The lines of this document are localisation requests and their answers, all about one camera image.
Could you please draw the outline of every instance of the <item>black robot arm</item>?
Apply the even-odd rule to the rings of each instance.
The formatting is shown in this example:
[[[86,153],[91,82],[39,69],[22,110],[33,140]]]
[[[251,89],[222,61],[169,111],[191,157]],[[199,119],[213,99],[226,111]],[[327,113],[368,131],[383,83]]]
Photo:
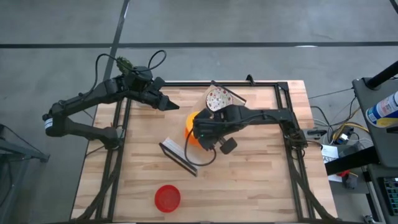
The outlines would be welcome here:
[[[233,138],[225,140],[225,136],[242,130],[247,125],[279,124],[284,138],[292,147],[307,147],[307,141],[295,117],[289,109],[281,110],[250,110],[241,105],[229,105],[211,114],[202,110],[193,120],[193,135],[202,148],[214,148],[221,144],[224,154],[230,153],[236,146]]]
[[[163,95],[160,89],[163,79],[152,79],[151,71],[146,67],[136,67],[137,72],[126,72],[98,84],[92,91],[80,94],[69,100],[54,103],[50,111],[43,115],[45,132],[48,136],[61,137],[67,134],[83,136],[87,139],[99,139],[106,149],[119,147],[119,136],[115,128],[96,128],[73,122],[68,116],[100,103],[114,103],[129,98],[150,105],[161,111],[176,110],[179,106]]]

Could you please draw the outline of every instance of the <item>orange ball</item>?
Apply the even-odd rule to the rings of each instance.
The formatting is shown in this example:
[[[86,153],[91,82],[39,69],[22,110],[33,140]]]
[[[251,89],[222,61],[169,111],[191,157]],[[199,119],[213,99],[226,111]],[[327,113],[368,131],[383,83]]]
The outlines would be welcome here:
[[[192,114],[188,115],[187,120],[185,121],[185,131],[184,131],[184,136],[185,139],[188,137],[189,132],[193,128],[193,119],[195,116],[199,113],[199,111],[193,112]],[[192,146],[200,146],[199,141],[193,136],[193,133],[191,133],[191,136],[188,138],[188,143],[191,144]]]

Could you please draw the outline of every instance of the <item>red plastic bowl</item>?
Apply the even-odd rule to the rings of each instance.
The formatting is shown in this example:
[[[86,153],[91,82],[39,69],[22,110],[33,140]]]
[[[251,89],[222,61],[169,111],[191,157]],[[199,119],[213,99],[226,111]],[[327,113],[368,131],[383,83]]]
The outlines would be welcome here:
[[[181,201],[180,192],[173,185],[162,186],[155,194],[155,205],[161,212],[174,211]]]

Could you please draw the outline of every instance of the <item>wooden tabletop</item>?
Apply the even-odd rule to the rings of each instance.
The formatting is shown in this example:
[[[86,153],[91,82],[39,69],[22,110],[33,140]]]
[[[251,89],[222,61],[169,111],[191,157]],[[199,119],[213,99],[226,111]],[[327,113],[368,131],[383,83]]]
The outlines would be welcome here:
[[[304,82],[288,83],[300,127],[313,128]],[[174,111],[162,112],[137,102],[132,103],[115,205],[115,222],[297,221],[285,148],[278,125],[248,126],[239,131],[234,135],[238,147],[228,155],[218,151],[216,161],[202,167],[198,177],[192,176],[163,154],[158,143],[175,131],[175,124],[186,118],[190,108],[206,89],[164,87],[162,92],[180,106],[179,110]],[[246,106],[250,109],[277,108],[271,87],[229,89],[245,98]],[[98,106],[96,127],[111,125],[115,106]],[[99,141],[92,141],[88,152],[100,146]],[[305,151],[310,188],[326,210],[336,217],[320,148],[310,145]],[[105,158],[104,149],[86,158],[72,218],[83,213],[98,193]],[[172,213],[162,213],[154,204],[156,190],[166,184],[176,186],[181,193],[180,206]],[[104,205],[104,208],[107,207],[108,198]]]

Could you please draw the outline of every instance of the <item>gray floor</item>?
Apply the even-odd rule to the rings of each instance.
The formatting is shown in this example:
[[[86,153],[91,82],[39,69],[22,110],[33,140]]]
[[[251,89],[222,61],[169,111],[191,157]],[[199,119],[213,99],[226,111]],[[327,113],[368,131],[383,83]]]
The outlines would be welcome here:
[[[0,44],[111,43],[122,4],[123,0],[2,0]],[[398,40],[397,21],[388,0],[132,0],[121,42],[392,41]],[[155,50],[119,49],[117,54],[146,65]],[[88,90],[96,56],[109,51],[0,49],[0,123],[51,154],[47,164],[31,161],[12,223],[68,220],[87,140],[47,137],[41,116],[52,103]],[[167,53],[165,63],[154,70],[165,80],[242,80],[251,74],[257,80],[304,80],[309,96],[349,88],[353,79],[373,76],[398,59],[398,47],[169,49]],[[99,70],[105,66],[103,59]],[[117,74],[114,68],[112,76]],[[310,102],[332,119],[352,98],[353,92],[347,91]],[[94,114],[95,108],[88,112]],[[344,110],[335,121],[347,115]],[[84,113],[72,119],[92,123]],[[363,213],[369,213],[361,196],[334,197],[344,220],[360,221]]]

